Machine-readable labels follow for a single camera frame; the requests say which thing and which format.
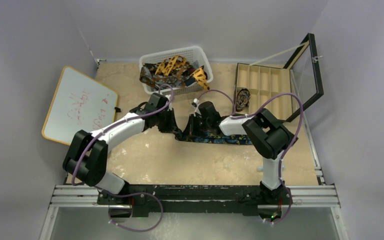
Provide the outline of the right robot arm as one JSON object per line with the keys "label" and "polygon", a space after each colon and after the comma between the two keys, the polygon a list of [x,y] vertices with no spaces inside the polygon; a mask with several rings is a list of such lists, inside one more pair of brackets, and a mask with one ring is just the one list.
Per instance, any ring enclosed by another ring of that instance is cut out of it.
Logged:
{"label": "right robot arm", "polygon": [[295,134],[266,108],[255,115],[222,116],[210,101],[193,106],[195,111],[189,115],[186,128],[177,139],[194,143],[253,145],[263,161],[260,196],[268,204],[278,200],[284,190],[282,154],[296,141]]}

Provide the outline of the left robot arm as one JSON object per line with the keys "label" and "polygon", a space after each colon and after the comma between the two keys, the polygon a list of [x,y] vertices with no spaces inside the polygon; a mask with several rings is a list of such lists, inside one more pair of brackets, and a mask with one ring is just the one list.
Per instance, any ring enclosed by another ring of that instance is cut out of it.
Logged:
{"label": "left robot arm", "polygon": [[174,126],[173,95],[153,93],[147,102],[98,130],[79,130],[73,136],[62,168],[82,183],[109,193],[118,205],[129,199],[129,183],[107,169],[110,152],[130,137],[152,127],[165,131]]}

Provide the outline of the navy blue shell pattern tie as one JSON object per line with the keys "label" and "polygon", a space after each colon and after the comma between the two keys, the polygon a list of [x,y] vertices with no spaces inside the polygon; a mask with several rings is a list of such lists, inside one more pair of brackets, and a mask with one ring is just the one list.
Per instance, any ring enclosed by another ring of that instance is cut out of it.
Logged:
{"label": "navy blue shell pattern tie", "polygon": [[222,135],[204,131],[201,135],[190,135],[179,132],[174,134],[174,138],[180,142],[191,143],[252,145],[251,139],[246,134]]}

